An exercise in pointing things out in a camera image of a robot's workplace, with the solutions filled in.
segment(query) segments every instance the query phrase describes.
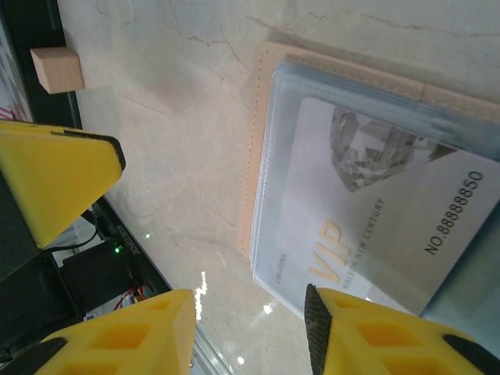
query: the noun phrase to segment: diamond graphic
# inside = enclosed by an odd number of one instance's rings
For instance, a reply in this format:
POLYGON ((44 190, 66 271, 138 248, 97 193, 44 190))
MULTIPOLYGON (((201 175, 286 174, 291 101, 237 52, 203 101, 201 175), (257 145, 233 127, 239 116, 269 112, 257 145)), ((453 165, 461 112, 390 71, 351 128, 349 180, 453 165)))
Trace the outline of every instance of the diamond graphic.
POLYGON ((338 106, 331 124, 331 161, 352 192, 455 151, 338 106))

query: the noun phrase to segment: black cable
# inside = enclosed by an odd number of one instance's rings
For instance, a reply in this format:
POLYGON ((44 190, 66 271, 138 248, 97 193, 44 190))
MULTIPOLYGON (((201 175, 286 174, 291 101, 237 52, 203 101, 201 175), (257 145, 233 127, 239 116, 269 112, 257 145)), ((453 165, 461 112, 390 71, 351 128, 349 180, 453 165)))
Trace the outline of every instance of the black cable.
POLYGON ((90 241, 92 241, 95 236, 97 236, 99 229, 97 225, 97 215, 95 212, 92 211, 92 216, 94 217, 94 226, 95 226, 95 232, 92 234, 92 237, 90 237, 88 240, 81 242, 80 244, 74 244, 74 245, 67 245, 67 246, 55 246, 54 248, 47 248, 44 251, 45 252, 60 252, 62 250, 73 250, 74 248, 79 248, 80 246, 84 246, 88 244, 90 241))

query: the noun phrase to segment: small wooden cube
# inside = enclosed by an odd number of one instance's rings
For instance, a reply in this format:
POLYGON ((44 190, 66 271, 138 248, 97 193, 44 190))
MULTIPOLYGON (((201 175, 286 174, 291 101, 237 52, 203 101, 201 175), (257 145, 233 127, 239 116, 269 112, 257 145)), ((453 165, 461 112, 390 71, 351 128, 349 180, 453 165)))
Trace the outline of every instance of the small wooden cube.
POLYGON ((85 88, 78 55, 67 47, 31 49, 38 81, 49 94, 85 88))

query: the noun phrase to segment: red wire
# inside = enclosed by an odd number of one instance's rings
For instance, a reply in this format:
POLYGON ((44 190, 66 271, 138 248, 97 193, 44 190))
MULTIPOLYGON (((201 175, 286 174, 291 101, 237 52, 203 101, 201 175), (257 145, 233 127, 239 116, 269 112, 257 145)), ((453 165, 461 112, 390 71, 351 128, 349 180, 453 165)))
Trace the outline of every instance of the red wire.
POLYGON ((125 293, 124 295, 122 295, 122 298, 120 298, 120 300, 119 300, 119 301, 118 301, 118 303, 116 304, 116 306, 115 306, 115 308, 113 309, 113 311, 117 310, 117 309, 121 306, 121 304, 122 304, 123 300, 124 300, 124 299, 125 299, 125 298, 126 298, 126 297, 130 294, 130 293, 133 293, 133 292, 134 292, 134 289, 132 288, 132 289, 129 289, 129 291, 128 291, 127 293, 125 293))
POLYGON ((141 294, 142 299, 147 299, 146 296, 144 295, 144 287, 139 288, 139 293, 141 294))

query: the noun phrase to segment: marble surface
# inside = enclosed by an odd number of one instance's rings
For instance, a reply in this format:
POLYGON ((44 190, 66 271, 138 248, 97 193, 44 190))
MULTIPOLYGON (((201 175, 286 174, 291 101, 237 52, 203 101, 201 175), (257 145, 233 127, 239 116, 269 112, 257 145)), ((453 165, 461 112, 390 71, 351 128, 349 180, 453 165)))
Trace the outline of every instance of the marble surface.
POLYGON ((108 197, 235 373, 311 373, 301 320, 252 279, 237 224, 254 47, 334 52, 500 98, 500 2, 59 0, 87 89, 85 129, 117 137, 108 197))

